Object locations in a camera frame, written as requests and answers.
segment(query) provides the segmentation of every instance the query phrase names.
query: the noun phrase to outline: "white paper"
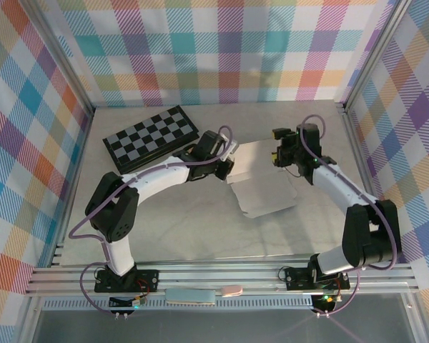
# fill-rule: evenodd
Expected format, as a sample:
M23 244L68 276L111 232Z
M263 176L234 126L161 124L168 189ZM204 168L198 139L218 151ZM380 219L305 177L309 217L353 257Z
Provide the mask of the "white paper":
M227 183L282 171L282 168L275 167L272 162L272 153L277 151L279 143L280 141L274 139L266 139L239 145L234 154L234 168L227 177Z
M248 218L256 218L296 205L297 191L285 170L252 177L230 185L240 209Z

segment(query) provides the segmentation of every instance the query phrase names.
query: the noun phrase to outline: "folding chess board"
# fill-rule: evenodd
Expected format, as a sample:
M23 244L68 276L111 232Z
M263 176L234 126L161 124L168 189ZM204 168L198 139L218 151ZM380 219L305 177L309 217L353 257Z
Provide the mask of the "folding chess board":
M199 138L198 129L180 106L108 136L103 140L119 173L146 163Z

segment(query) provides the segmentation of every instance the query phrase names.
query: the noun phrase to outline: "multicolored checkered pattern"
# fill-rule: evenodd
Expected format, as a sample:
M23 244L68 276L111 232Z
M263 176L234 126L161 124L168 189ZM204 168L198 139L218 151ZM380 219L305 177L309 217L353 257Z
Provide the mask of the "multicolored checkered pattern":
M412 3L352 114L429 313L429 0Z
M48 254L87 123L18 0L0 0L0 342Z
M95 104L161 106L333 99L377 0L40 2Z
M368 57L370 55L370 52L372 51L373 47L375 46L375 43L377 42L380 33L388 20L389 16L391 15L391 12L394 9L394 5L398 2L398 0L388 0L388 3L386 4L383 13L380 16L380 20L377 21L377 24L373 30L372 36L370 36L369 42L364 48L363 54L361 55L360 59L357 61L357 65L355 67L354 72L352 73L350 80L348 82L348 85L346 87L345 92L342 95L341 99L336 99L335 101L340 101L342 103L345 103L347 101L348 96L350 95L350 92L352 88L355 85L355 82L358 80L360 72L363 70L365 63L368 60Z

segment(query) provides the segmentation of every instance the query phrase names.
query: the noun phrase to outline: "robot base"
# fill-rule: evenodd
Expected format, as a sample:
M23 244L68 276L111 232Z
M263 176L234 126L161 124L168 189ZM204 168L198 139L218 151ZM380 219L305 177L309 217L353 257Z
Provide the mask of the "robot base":
M159 271L154 269L138 270L135 265L120 277L106 266L96 275L94 292L96 293L150 293L157 291Z
M350 289L350 280L342 273L324 276L324 279L313 282L308 268L286 268L285 269L286 289L288 291L301 291L303 289L321 289L324 291L337 291L340 289Z

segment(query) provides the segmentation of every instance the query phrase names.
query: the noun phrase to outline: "glass panel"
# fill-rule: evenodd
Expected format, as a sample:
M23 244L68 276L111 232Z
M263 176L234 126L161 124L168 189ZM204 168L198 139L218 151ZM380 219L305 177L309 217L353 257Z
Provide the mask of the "glass panel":
M42 312L35 343L414 342L399 294L360 294L317 319L306 310L155 311L115 321L95 311Z

